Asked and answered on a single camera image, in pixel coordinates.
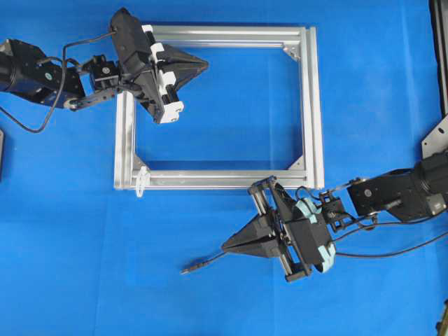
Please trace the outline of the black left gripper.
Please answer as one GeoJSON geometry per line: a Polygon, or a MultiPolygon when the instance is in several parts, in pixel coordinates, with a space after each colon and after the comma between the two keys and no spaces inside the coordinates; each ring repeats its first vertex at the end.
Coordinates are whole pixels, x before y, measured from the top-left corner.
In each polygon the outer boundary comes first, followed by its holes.
{"type": "Polygon", "coordinates": [[[177,91],[207,70],[209,63],[172,45],[153,41],[152,35],[147,37],[150,41],[150,64],[134,75],[122,70],[129,81],[140,87],[140,102],[146,106],[154,122],[173,123],[184,109],[177,91]],[[168,64],[162,70],[163,61],[168,64]]]}

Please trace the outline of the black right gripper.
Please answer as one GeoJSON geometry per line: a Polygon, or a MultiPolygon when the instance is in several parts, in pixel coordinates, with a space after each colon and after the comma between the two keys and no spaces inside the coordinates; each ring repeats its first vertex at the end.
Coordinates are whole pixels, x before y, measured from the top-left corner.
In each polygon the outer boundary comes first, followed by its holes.
{"type": "Polygon", "coordinates": [[[226,240],[221,248],[224,252],[278,258],[285,272],[285,280],[293,282],[308,277],[313,265],[307,265],[299,251],[291,243],[292,234],[286,224],[293,220],[293,208],[306,206],[312,213],[323,214],[309,198],[293,199],[271,176],[257,181],[248,189],[258,215],[240,231],[226,240]]]}

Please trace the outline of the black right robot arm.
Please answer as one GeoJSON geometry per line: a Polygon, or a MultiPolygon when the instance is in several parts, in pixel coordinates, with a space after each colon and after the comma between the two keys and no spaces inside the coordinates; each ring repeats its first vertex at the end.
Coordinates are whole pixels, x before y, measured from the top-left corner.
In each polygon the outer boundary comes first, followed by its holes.
{"type": "Polygon", "coordinates": [[[278,258],[288,282],[327,272],[334,264],[330,235],[349,225],[374,220],[387,211],[401,223],[431,218],[447,210],[447,152],[434,153],[411,169],[396,169],[370,179],[350,181],[346,188],[357,218],[345,211],[330,190],[316,202],[291,197],[275,176],[248,189],[257,215],[223,243],[225,253],[278,258]]]}

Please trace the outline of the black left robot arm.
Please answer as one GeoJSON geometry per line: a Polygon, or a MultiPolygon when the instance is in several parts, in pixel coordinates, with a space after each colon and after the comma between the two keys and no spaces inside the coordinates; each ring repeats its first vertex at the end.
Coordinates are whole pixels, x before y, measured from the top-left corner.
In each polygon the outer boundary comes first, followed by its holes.
{"type": "Polygon", "coordinates": [[[50,57],[35,45],[17,39],[1,44],[1,91],[51,109],[77,111],[130,93],[154,123],[179,119],[184,104],[177,92],[208,69],[207,61],[169,44],[157,42],[150,25],[149,65],[136,73],[97,55],[84,63],[50,57]]]}

